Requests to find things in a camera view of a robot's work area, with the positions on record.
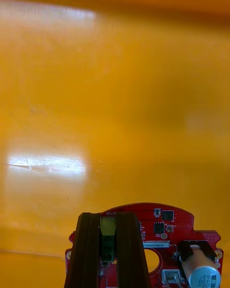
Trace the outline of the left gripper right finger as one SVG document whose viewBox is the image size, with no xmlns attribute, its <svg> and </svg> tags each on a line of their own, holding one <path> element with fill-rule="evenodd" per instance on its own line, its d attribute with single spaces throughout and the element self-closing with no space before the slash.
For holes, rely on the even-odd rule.
<svg viewBox="0 0 230 288">
<path fill-rule="evenodd" d="M 134 213 L 116 213 L 116 253 L 118 287 L 149 288 L 150 276 Z"/>
</svg>

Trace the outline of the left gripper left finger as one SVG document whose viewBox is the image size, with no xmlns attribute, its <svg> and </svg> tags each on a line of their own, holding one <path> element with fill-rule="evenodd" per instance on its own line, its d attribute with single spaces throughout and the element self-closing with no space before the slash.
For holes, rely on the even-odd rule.
<svg viewBox="0 0 230 288">
<path fill-rule="evenodd" d="M 99 287 L 100 214 L 82 213 L 77 222 L 66 288 Z"/>
</svg>

